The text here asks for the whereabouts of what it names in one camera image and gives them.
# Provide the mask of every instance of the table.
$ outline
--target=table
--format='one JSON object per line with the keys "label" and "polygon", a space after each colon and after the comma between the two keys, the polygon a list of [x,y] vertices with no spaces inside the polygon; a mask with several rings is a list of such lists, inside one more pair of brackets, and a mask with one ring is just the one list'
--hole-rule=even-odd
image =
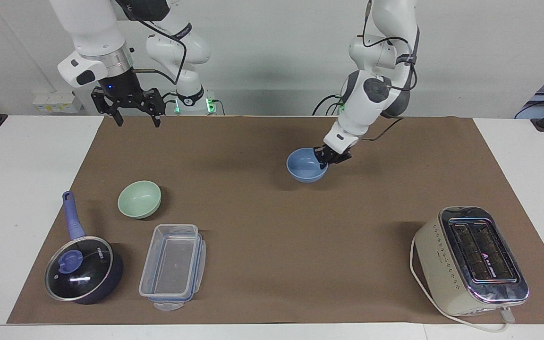
{"label": "table", "polygon": [[[102,121],[99,116],[10,116],[0,127],[0,338],[479,339],[462,325],[4,325]],[[475,119],[544,241],[544,133],[527,120]],[[512,325],[497,339],[544,338],[544,325]]]}

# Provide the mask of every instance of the clear plastic container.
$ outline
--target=clear plastic container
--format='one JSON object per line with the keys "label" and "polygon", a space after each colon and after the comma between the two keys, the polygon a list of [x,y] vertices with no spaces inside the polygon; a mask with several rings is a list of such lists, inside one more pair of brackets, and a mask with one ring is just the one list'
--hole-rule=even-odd
{"label": "clear plastic container", "polygon": [[198,292],[205,241],[192,224],[159,224],[151,239],[138,291],[155,308],[175,310]]}

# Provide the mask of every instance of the pan handle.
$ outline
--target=pan handle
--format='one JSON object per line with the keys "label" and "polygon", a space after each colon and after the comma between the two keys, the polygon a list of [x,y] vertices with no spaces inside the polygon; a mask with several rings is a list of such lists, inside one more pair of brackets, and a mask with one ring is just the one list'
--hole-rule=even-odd
{"label": "pan handle", "polygon": [[73,192],[67,191],[62,194],[62,206],[64,207],[64,216],[67,218],[68,234],[71,239],[84,237],[85,231],[77,216],[77,207],[75,207]]}

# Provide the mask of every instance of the pan lid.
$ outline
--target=pan lid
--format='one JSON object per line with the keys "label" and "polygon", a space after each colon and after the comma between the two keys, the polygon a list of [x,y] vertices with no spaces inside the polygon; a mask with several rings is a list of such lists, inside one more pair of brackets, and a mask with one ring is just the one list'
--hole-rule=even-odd
{"label": "pan lid", "polygon": [[52,256],[45,271],[45,286],[54,299],[81,299],[102,284],[111,268],[110,245],[99,237],[81,237]]}

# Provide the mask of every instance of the black cable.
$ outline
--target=black cable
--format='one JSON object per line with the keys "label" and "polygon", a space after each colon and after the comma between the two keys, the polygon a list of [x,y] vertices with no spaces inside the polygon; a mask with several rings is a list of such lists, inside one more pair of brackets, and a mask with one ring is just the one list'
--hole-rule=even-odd
{"label": "black cable", "polygon": [[521,109],[520,111],[518,111],[518,113],[516,113],[516,115],[513,116],[513,118],[514,118],[514,119],[515,119],[515,118],[518,118],[518,115],[521,114],[522,111],[526,110],[527,108],[531,108],[531,107],[533,107],[533,106],[535,106],[535,105],[542,104],[542,103],[544,103],[544,99],[542,99],[542,101],[540,101],[540,102],[538,102],[538,103],[534,103],[534,104],[531,104],[531,105],[529,105],[529,106],[526,106],[525,108],[523,108],[523,109]]}
{"label": "black cable", "polygon": [[337,102],[337,103],[333,103],[333,104],[330,104],[328,108],[326,108],[326,112],[324,113],[325,116],[328,116],[329,115],[329,110],[335,106],[335,108],[333,109],[333,112],[335,112],[335,110],[337,109],[337,106],[339,105],[340,102]]}
{"label": "black cable", "polygon": [[157,73],[158,75],[162,75],[163,77],[167,78],[167,80],[169,80],[171,84],[175,85],[175,83],[173,83],[173,79],[171,79],[170,76],[166,75],[164,72],[161,72],[155,68],[135,68],[134,73]]}
{"label": "black cable", "polygon": [[375,142],[376,140],[378,140],[379,138],[381,138],[389,129],[391,129],[392,126],[396,125],[400,120],[402,120],[404,118],[397,118],[393,123],[391,123],[389,125],[389,127],[386,127],[385,130],[383,130],[382,133],[379,134],[379,136],[375,137],[375,138],[360,138],[361,140],[368,140],[369,142]]}
{"label": "black cable", "polygon": [[366,32],[366,24],[369,21],[369,15],[371,15],[371,7],[372,7],[372,0],[369,0],[369,2],[366,4],[366,10],[365,10],[365,24],[362,26],[362,45],[364,47],[373,47],[375,45],[379,45],[380,43],[383,43],[384,41],[390,41],[390,40],[400,40],[406,43],[408,46],[408,49],[412,52],[410,45],[408,44],[408,40],[404,39],[403,37],[399,36],[391,36],[381,39],[380,41],[374,42],[371,45],[367,45],[365,43],[365,32]]}
{"label": "black cable", "polygon": [[419,80],[419,78],[417,77],[417,71],[415,71],[415,65],[413,65],[413,64],[410,65],[410,73],[412,73],[413,77],[415,78],[415,83],[414,84],[412,84],[408,88],[395,87],[395,86],[390,86],[390,88],[394,88],[394,89],[400,90],[400,91],[410,91],[410,90],[414,89],[415,86],[417,86],[417,81]]}
{"label": "black cable", "polygon": [[341,103],[338,103],[337,105],[335,105],[335,108],[333,109],[333,112],[331,112],[331,116],[335,116],[335,110],[337,110],[337,108],[341,106]]}
{"label": "black cable", "polygon": [[314,116],[316,114],[316,111],[318,110],[318,108],[320,107],[320,105],[322,105],[322,103],[324,103],[325,101],[327,101],[328,99],[331,99],[331,98],[337,98],[336,95],[334,94],[330,94],[330,95],[327,95],[326,97],[324,97],[322,99],[322,101],[320,101],[320,103],[318,103],[318,105],[316,105],[316,107],[314,108],[314,110],[312,111],[312,116]]}
{"label": "black cable", "polygon": [[[121,3],[120,0],[115,0],[115,1],[117,2],[117,4],[118,4],[119,6],[121,6],[121,8],[125,8],[125,7],[123,6],[123,4]],[[175,81],[173,81],[171,78],[169,78],[169,81],[171,81],[172,84],[177,85],[177,84],[178,84],[178,80],[179,80],[179,75],[181,75],[181,73],[182,73],[182,68],[184,67],[184,61],[186,61],[186,52],[187,52],[187,50],[188,50],[188,49],[186,48],[186,45],[184,45],[184,43],[183,43],[182,41],[180,41],[177,37],[172,36],[172,35],[169,35],[169,34],[163,32],[162,30],[159,30],[158,28],[156,28],[156,27],[154,27],[154,26],[151,26],[151,25],[145,23],[142,19],[136,17],[131,11],[125,11],[125,13],[127,13],[129,19],[133,19],[133,20],[135,20],[135,21],[137,21],[137,22],[140,22],[142,25],[144,25],[144,26],[150,28],[150,29],[153,30],[154,32],[157,32],[158,34],[160,34],[160,35],[162,35],[162,36],[164,36],[164,37],[167,37],[167,38],[169,38],[169,39],[175,41],[176,43],[179,43],[179,45],[181,45],[181,47],[184,48],[184,53],[183,53],[183,55],[182,55],[182,61],[179,63],[178,74],[177,74],[176,77],[175,77]]]}
{"label": "black cable", "polygon": [[175,92],[167,92],[166,94],[162,95],[161,98],[162,98],[162,99],[165,99],[165,97],[167,97],[168,95],[174,95],[174,96],[176,96],[176,97],[178,96],[178,94],[175,93]]}
{"label": "black cable", "polygon": [[213,101],[211,101],[211,103],[220,103],[220,105],[222,105],[222,114],[224,114],[224,116],[226,115],[226,110],[224,110],[224,103],[222,103],[222,101],[220,101],[220,99],[213,99]]}

